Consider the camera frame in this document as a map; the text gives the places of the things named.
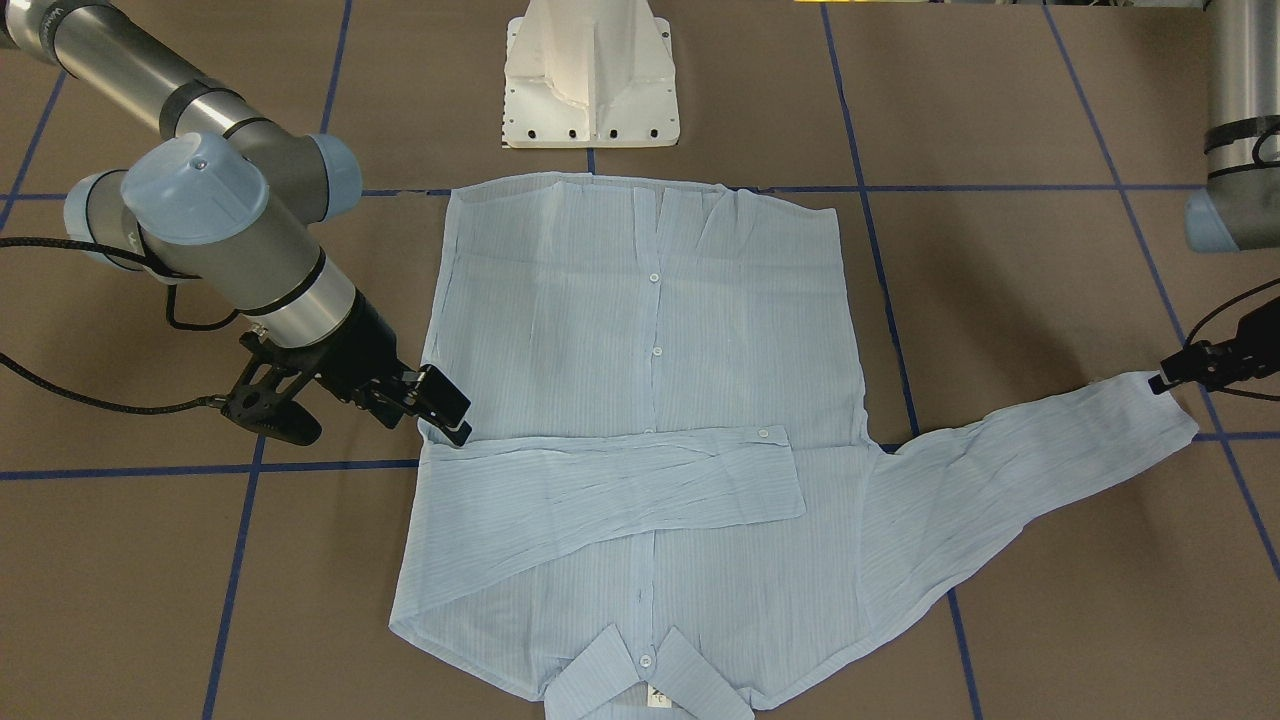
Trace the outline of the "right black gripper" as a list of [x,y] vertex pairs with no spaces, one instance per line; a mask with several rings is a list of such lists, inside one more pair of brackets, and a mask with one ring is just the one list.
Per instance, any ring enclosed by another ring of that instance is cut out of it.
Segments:
[[[398,382],[410,368],[398,356],[396,333],[365,296],[355,297],[347,316],[310,352],[315,355],[314,373],[325,391],[366,411],[387,429],[399,425],[406,411],[378,396],[375,388],[389,386],[393,395],[402,393]],[[470,405],[444,372],[430,364],[420,366],[415,411],[421,416],[420,430],[426,442],[463,447],[472,433],[463,420]],[[447,427],[443,421],[460,423]]]

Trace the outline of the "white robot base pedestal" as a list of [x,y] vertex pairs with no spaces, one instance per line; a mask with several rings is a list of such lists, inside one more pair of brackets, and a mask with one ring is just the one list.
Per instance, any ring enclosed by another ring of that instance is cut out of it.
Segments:
[[506,27],[507,149],[678,143],[673,33],[648,1],[531,1]]

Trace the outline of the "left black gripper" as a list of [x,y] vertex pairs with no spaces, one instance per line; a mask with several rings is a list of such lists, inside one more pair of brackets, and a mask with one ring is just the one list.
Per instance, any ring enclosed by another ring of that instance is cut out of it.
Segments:
[[1190,331],[1190,346],[1199,348],[1203,366],[1196,378],[1196,364],[1161,363],[1148,378],[1153,395],[1164,395],[1188,383],[1198,382],[1215,392],[1235,393],[1229,387],[1236,382],[1263,379],[1277,373],[1279,365],[1279,301],[1268,300],[1243,315],[1233,338],[1211,343],[1196,340],[1201,329],[1217,315],[1239,304],[1229,300],[1202,318]]

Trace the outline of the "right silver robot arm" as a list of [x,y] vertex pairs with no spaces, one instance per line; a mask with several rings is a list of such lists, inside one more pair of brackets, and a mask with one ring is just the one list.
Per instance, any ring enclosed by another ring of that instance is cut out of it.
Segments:
[[451,443],[468,398],[439,369],[410,366],[396,333],[310,227],[351,210],[364,178],[330,135],[292,135],[109,1],[5,1],[3,46],[58,67],[157,128],[159,146],[67,195],[64,249],[166,284],[202,281],[250,329],[224,395],[189,401],[292,445],[323,429],[297,401],[310,383],[394,428],[404,416]]

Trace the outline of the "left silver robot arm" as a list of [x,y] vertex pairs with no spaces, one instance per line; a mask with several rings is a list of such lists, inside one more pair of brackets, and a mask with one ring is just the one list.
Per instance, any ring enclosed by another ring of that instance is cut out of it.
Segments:
[[[1275,1],[1202,1],[1210,38],[1208,114],[1203,135],[1206,184],[1185,202],[1188,246],[1202,254],[1277,247],[1279,241],[1279,5]],[[1203,340],[1199,332],[1228,309],[1277,288],[1267,281],[1207,313],[1181,347],[1161,361],[1155,395],[1197,384],[1208,392],[1277,401],[1240,383],[1277,374],[1277,300],[1245,313],[1235,334]]]

